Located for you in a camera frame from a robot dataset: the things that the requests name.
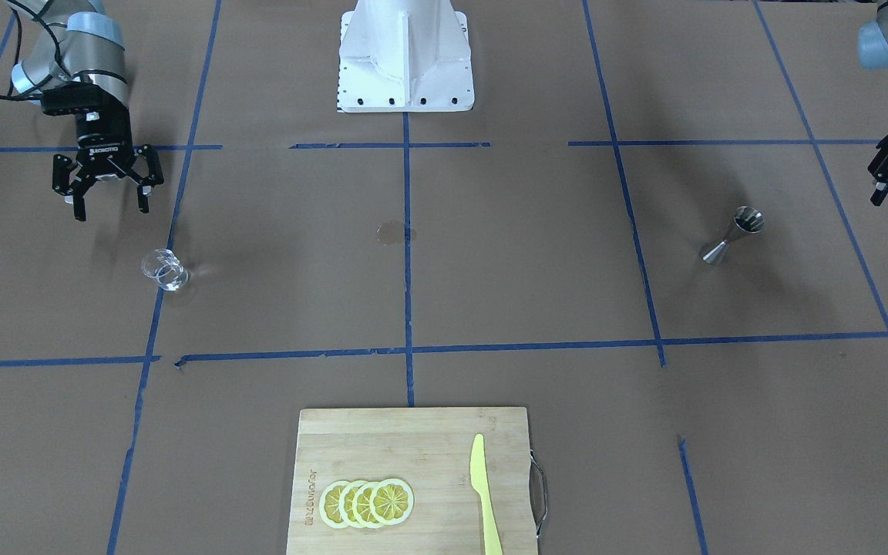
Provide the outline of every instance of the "metal jigger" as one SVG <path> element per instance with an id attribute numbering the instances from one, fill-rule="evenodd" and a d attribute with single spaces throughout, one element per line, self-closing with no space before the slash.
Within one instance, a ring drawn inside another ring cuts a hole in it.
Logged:
<path id="1" fill-rule="evenodd" d="M 762 212 L 754 207 L 738 207 L 735 210 L 735 218 L 732 224 L 728 226 L 728 231 L 722 236 L 720 241 L 708 243 L 704 249 L 701 249 L 701 259 L 708 264 L 721 264 L 725 260 L 725 253 L 728 252 L 728 246 L 732 241 L 736 241 L 743 237 L 753 235 L 762 231 L 762 225 L 765 224 L 762 219 Z"/>

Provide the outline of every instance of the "plastic knife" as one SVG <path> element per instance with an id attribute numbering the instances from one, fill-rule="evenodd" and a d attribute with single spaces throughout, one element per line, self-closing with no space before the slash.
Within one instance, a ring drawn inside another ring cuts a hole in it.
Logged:
<path id="1" fill-rule="evenodd" d="M 489 473 L 486 471 L 486 438 L 482 433 L 475 436 L 472 443 L 472 488 L 482 499 L 482 526 L 486 541 L 486 555 L 503 555 L 500 543 L 500 531 L 496 527 L 496 516 L 493 514 L 493 499 L 489 495 Z"/>

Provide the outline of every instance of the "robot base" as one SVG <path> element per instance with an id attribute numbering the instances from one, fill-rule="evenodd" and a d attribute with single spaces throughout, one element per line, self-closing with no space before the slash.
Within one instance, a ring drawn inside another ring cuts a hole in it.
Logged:
<path id="1" fill-rule="evenodd" d="M 341 17 L 339 112 L 475 106 L 468 18 L 450 0 L 359 0 Z"/>

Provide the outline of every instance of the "cutting board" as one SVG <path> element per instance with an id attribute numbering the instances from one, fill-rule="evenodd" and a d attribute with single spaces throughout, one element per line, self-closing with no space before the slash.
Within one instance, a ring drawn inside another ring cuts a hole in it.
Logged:
<path id="1" fill-rule="evenodd" d="M 301 411 L 287 555 L 483 555 L 482 508 L 469 478 L 476 433 L 486 438 L 503 555 L 537 555 L 530 434 L 522 407 Z M 413 510 L 404 523 L 335 530 L 321 521 L 321 492 L 328 484 L 385 478 L 402 478 L 413 489 Z"/>

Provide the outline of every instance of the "clear glass cup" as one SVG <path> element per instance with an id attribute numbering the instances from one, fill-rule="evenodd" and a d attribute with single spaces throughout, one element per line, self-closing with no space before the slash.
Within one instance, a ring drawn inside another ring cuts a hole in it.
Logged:
<path id="1" fill-rule="evenodd" d="M 142 259 L 142 273 L 164 291 L 177 291 L 190 280 L 190 273 L 168 249 L 150 251 Z"/>

